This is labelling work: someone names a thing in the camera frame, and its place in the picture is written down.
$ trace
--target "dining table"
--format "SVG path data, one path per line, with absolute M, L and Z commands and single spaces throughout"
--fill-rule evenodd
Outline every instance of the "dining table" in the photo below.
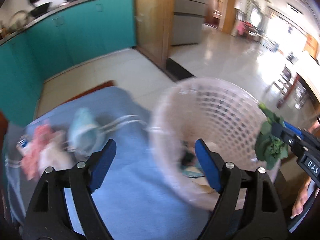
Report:
M 285 96 L 278 101 L 278 108 L 281 108 L 291 93 L 295 91 L 297 83 L 303 81 L 310 87 L 317 101 L 320 102 L 320 66 L 307 51 L 301 52 L 298 59 L 294 65 L 297 75 Z M 316 107 L 315 111 L 317 115 L 320 115 L 320 105 Z

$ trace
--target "white plastic basket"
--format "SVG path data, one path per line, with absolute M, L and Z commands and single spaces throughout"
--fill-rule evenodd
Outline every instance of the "white plastic basket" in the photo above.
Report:
M 154 158 L 173 190 L 191 204 L 213 210 L 219 194 L 207 193 L 185 177 L 179 164 L 184 155 L 183 141 L 194 144 L 199 138 L 217 145 L 225 162 L 255 171 L 265 167 L 256 160 L 254 145 L 261 124 L 266 121 L 258 101 L 240 87 L 220 79 L 191 78 L 166 92 L 153 112 L 150 139 Z M 274 181 L 278 161 L 267 171 Z M 244 202 L 241 190 L 237 209 Z

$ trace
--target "screw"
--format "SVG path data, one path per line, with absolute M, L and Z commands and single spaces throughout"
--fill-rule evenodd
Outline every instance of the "screw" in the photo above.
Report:
M 78 169 L 82 169 L 82 168 L 84 168 L 85 167 L 85 162 L 79 162 L 79 163 L 77 163 L 77 168 Z
M 227 163 L 226 163 L 226 167 L 227 167 L 228 169 L 233 169 L 233 168 L 235 167 L 235 165 L 234 165 L 233 163 L 231 163 L 231 162 L 227 162 Z
M 45 173 L 51 173 L 53 171 L 53 168 L 52 167 L 48 167 L 44 171 L 45 171 Z
M 259 171 L 260 173 L 262 173 L 262 174 L 266 173 L 266 169 L 263 168 L 263 167 L 259 167 L 259 168 L 258 168 L 258 171 Z

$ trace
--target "kitchen counter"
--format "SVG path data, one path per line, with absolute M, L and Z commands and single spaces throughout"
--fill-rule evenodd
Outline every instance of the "kitchen counter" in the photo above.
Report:
M 43 19 L 46 19 L 47 17 L 49 17 L 50 15 L 52 14 L 55 14 L 57 12 L 60 12 L 62 10 L 65 10 L 67 8 L 70 8 L 72 6 L 75 6 L 75 5 L 78 5 L 78 4 L 81 4 L 81 3 L 85 3 L 85 2 L 88 2 L 88 1 L 92 1 L 92 0 L 75 0 L 75 1 L 72 1 L 66 5 L 63 5 L 63 6 L 60 6 L 60 7 L 57 7 L 51 11 L 48 11 L 47 13 L 45 13 L 44 15 L 34 19 L 33 21 L 31 21 L 29 24 L 27 24 L 26 26 L 24 26 L 22 29 L 14 32 L 14 33 L 11 33 L 10 35 L 4 37 L 3 39 L 0 40 L 0 46 L 4 43 L 6 43 L 7 41 L 9 41 L 10 39 L 12 39 L 13 37 L 17 36 L 18 34 L 24 32 L 25 30 L 27 30 L 28 28 L 32 27 L 33 25 L 35 25 L 36 23 L 42 21 Z

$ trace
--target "ceiling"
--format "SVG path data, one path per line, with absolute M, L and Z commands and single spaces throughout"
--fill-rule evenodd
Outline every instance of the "ceiling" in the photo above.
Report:
M 314 37 L 318 37 L 320 30 L 314 15 L 311 13 L 309 6 L 304 0 L 269 0 L 271 3 L 267 3 L 268 7 L 283 14 L 295 24 L 300 26 L 305 32 L 310 33 Z M 287 3 L 294 6 L 303 15 L 295 13 L 292 9 L 287 7 Z

